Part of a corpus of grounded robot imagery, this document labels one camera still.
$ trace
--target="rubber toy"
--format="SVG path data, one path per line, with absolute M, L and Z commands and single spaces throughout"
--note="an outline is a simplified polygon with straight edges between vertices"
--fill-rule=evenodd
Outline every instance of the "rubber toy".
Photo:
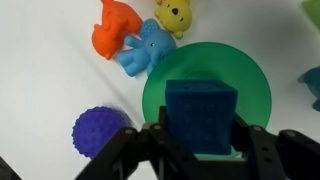
M 102 24 L 94 25 L 92 44 L 98 54 L 109 60 L 122 47 L 125 36 L 139 32 L 142 20 L 123 2 L 102 0 L 102 3 Z
M 320 67 L 306 72 L 303 80 L 308 85 L 310 91 L 318 98 L 312 107 L 320 112 Z
M 73 127 L 73 144 L 80 154 L 93 158 L 120 128 L 131 127 L 122 114 L 108 107 L 88 109 Z
M 302 6 L 310 19 L 320 29 L 320 0 L 304 0 Z
M 125 72 L 133 77 L 144 69 L 149 76 L 153 68 L 176 48 L 172 36 L 161 29 L 154 19 L 146 20 L 139 32 L 141 40 L 127 36 L 125 43 L 133 49 L 118 53 Z
M 172 33 L 177 39 L 183 37 L 183 32 L 192 23 L 190 0 L 156 0 L 161 5 L 154 12 L 163 27 Z

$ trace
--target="purple spiky ball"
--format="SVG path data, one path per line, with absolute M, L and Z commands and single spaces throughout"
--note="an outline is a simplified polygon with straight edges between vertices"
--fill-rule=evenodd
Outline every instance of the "purple spiky ball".
M 108 107 L 88 109 L 73 127 L 74 147 L 80 154 L 93 158 L 120 128 L 131 127 L 128 121 Z

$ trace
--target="orange toy dinosaur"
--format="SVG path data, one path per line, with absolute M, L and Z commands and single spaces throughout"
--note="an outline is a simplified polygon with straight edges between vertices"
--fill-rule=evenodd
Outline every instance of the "orange toy dinosaur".
M 114 0 L 101 0 L 102 24 L 94 25 L 92 44 L 95 50 L 110 59 L 122 45 L 125 36 L 138 33 L 142 20 L 127 4 Z

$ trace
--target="elephant ear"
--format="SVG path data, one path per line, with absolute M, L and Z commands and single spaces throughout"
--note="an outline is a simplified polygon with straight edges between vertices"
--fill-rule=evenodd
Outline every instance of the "elephant ear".
M 152 34 L 154 31 L 158 30 L 160 27 L 156 20 L 148 19 L 143 22 L 142 27 L 140 29 L 140 37 L 141 39 L 146 39 Z

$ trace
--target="green object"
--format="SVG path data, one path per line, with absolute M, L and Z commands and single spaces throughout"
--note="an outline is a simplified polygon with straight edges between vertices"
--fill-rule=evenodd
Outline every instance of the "green object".
M 143 92 L 146 122 L 156 122 L 159 107 L 165 105 L 167 80 L 221 80 L 238 90 L 236 112 L 248 124 L 266 127 L 271 114 L 268 81 L 259 66 L 243 52 L 220 43 L 195 43 L 172 52 L 150 74 Z M 232 158 L 199 155 L 201 158 Z
M 304 0 L 302 6 L 314 24 L 320 29 L 320 0 Z

